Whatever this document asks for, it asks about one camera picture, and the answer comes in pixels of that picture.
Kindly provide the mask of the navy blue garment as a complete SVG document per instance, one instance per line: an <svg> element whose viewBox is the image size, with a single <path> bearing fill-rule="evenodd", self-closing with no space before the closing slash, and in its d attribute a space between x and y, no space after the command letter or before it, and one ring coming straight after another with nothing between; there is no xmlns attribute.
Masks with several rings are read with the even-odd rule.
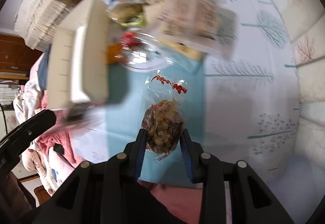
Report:
<svg viewBox="0 0 325 224"><path fill-rule="evenodd" d="M47 89L47 73L49 67L49 57L50 57L51 45L44 51L43 58L40 61L39 68L37 71L37 77L39 81L39 87L41 91Z"/></svg>

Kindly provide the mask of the brown nut snack clear bag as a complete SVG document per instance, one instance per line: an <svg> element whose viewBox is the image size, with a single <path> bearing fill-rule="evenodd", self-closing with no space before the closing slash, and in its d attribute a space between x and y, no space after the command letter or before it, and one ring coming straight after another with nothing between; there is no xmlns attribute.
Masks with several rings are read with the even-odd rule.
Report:
<svg viewBox="0 0 325 224"><path fill-rule="evenodd" d="M188 95L188 83L171 78L161 71L150 74L144 85L141 128L148 133L146 149L156 160L170 155L184 129L184 102Z"/></svg>

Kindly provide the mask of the green wrapped small snack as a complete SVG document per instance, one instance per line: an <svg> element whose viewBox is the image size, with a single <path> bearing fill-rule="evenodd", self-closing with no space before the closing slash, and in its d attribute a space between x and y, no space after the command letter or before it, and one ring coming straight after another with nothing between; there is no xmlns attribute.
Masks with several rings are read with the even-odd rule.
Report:
<svg viewBox="0 0 325 224"><path fill-rule="evenodd" d="M119 22L119 25L124 28L145 27L146 25L145 14L143 12L138 13L135 16L131 16L126 21Z"/></svg>

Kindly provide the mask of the white plastic organizer tray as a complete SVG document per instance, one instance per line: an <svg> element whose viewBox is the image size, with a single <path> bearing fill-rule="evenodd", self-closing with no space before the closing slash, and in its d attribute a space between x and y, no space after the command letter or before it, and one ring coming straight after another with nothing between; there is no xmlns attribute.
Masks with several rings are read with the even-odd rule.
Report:
<svg viewBox="0 0 325 224"><path fill-rule="evenodd" d="M82 0L58 25L47 72L49 109L108 100L106 8L102 0Z"/></svg>

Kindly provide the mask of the clear pouch red candy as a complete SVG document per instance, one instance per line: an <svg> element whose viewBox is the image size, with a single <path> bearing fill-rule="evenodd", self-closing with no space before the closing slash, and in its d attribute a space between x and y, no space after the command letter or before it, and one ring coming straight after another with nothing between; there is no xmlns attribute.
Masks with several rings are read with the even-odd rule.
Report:
<svg viewBox="0 0 325 224"><path fill-rule="evenodd" d="M157 38L138 31L121 35L123 61L121 65L133 72L151 72L176 63L170 50Z"/></svg>

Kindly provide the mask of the pale pastry clear wrapper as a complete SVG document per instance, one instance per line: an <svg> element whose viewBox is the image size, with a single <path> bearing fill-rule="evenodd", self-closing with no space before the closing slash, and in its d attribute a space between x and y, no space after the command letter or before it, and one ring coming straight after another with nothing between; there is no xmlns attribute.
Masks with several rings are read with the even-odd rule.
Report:
<svg viewBox="0 0 325 224"><path fill-rule="evenodd" d="M110 8L107 12L113 21L119 23L126 21L131 16L135 16L138 13L143 12L143 5L139 3L119 4L113 8Z"/></svg>

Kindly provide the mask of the yellow wafer pack blue wrapper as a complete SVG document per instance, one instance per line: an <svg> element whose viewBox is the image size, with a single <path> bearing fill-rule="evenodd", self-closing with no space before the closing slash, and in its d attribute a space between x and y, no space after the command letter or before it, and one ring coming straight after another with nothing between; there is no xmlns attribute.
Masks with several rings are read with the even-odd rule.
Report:
<svg viewBox="0 0 325 224"><path fill-rule="evenodd" d="M205 53L179 42L170 41L164 38L158 38L158 42L166 49L168 54L182 55L196 62L202 61Z"/></svg>

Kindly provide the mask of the white lace covered furniture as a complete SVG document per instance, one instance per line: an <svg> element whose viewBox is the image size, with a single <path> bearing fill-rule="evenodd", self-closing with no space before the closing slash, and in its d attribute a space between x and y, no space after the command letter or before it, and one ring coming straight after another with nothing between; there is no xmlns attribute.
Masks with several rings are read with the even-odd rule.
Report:
<svg viewBox="0 0 325 224"><path fill-rule="evenodd" d="M22 0L16 13L14 31L25 44L45 51L58 25L81 0Z"/></svg>

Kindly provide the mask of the orange and white snack bar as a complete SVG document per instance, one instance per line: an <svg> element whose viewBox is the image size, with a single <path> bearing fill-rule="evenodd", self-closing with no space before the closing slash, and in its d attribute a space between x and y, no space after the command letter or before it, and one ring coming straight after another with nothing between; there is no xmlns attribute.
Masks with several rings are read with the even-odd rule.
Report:
<svg viewBox="0 0 325 224"><path fill-rule="evenodd" d="M106 49L106 64L123 63L125 57L122 54L122 48L121 43L109 45Z"/></svg>

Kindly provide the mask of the beige soda cracker pack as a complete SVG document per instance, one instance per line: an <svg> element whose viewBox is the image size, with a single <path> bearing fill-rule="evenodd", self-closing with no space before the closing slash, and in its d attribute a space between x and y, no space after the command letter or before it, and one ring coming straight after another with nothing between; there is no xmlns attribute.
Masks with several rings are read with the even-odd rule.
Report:
<svg viewBox="0 0 325 224"><path fill-rule="evenodd" d="M166 0L145 32L230 59L236 44L236 23L236 13L225 9L221 0Z"/></svg>

